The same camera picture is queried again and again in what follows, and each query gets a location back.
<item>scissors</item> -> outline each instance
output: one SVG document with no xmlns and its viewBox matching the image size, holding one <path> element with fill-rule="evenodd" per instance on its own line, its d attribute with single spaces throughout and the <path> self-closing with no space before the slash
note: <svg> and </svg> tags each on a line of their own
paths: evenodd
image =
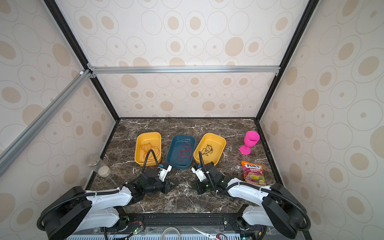
<svg viewBox="0 0 384 240">
<path fill-rule="evenodd" d="M 203 232 L 202 230 L 197 229 L 197 228 L 195 228 L 195 227 L 192 227 L 192 228 L 193 228 L 194 230 L 198 231 L 199 233 L 201 233 L 202 235 L 208 237 L 208 238 L 216 239 L 216 240 L 228 240 L 228 238 L 227 238 L 224 234 L 219 233 L 219 234 L 217 234 L 216 236 L 214 236 L 214 235 L 211 235 L 211 234 L 209 234 L 209 233 Z"/>
</svg>

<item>patterned wallpaper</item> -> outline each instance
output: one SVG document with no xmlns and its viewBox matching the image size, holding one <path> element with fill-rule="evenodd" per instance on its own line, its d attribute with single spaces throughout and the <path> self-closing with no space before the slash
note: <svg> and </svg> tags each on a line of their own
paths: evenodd
<svg viewBox="0 0 384 240">
<path fill-rule="evenodd" d="M 324 0 L 262 118 L 314 240 L 384 236 L 384 1 Z"/>
<path fill-rule="evenodd" d="M 0 29 L 2 153 L 82 67 L 40 1 L 0 1 Z"/>
<path fill-rule="evenodd" d="M 0 177 L 0 239 L 47 239 L 36 220 L 74 186 L 84 187 L 114 126 L 92 82 L 86 80 Z"/>
<path fill-rule="evenodd" d="M 274 76 L 98 74 L 120 117 L 254 117 Z"/>
<path fill-rule="evenodd" d="M 93 66 L 279 65 L 307 0 L 56 0 Z"/>
</svg>

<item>robotic arm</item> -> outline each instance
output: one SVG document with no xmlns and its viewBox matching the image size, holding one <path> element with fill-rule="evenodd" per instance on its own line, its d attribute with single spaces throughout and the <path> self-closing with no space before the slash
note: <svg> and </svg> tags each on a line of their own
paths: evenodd
<svg viewBox="0 0 384 240">
<path fill-rule="evenodd" d="M 257 186 L 219 172 L 211 162 L 204 165 L 202 157 L 200 164 L 192 168 L 198 179 L 194 188 L 198 194 L 214 190 L 217 194 L 245 199 L 257 207 L 247 206 L 238 219 L 240 228 L 250 225 L 274 226 L 282 235 L 294 239 L 297 231 L 308 230 L 311 226 L 306 209 L 281 184 L 272 186 Z"/>
<path fill-rule="evenodd" d="M 167 194 L 179 184 L 177 181 L 165 181 L 171 166 L 161 164 L 158 165 L 159 171 L 156 171 L 145 169 L 145 164 L 146 161 L 141 175 L 126 182 L 121 188 L 103 191 L 84 191 L 80 186 L 71 188 L 43 210 L 37 220 L 37 227 L 46 231 L 49 240 L 62 240 L 76 231 L 89 228 L 113 227 L 116 231 L 126 229 L 128 219 L 124 213 L 119 214 L 115 207 L 132 205 L 148 193 Z"/>
</svg>

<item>red scissor handle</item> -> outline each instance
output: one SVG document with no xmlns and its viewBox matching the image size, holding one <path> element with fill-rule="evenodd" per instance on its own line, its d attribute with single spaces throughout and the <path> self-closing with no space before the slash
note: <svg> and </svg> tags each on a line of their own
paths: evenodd
<svg viewBox="0 0 384 240">
<path fill-rule="evenodd" d="M 228 238 L 224 234 L 221 234 L 221 233 L 216 235 L 216 239 L 218 239 L 218 240 L 228 240 Z"/>
</svg>

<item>yellow tray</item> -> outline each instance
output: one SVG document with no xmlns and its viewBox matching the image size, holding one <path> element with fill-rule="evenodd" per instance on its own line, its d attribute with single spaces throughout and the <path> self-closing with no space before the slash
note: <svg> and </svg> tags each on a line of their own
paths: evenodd
<svg viewBox="0 0 384 240">
<path fill-rule="evenodd" d="M 161 161 L 161 135 L 158 132 L 146 132 L 137 137 L 135 162 L 140 166 L 144 165 L 145 157 L 150 149 L 153 149 L 158 163 Z M 153 155 L 150 154 L 146 166 L 156 165 Z"/>
<path fill-rule="evenodd" d="M 201 153 L 203 154 L 204 164 L 213 162 L 216 166 L 226 144 L 227 141 L 225 140 L 225 138 L 213 133 L 206 133 L 200 140 L 195 152 L 193 153 L 195 161 L 197 163 L 200 163 L 199 151 L 201 151 Z"/>
</svg>

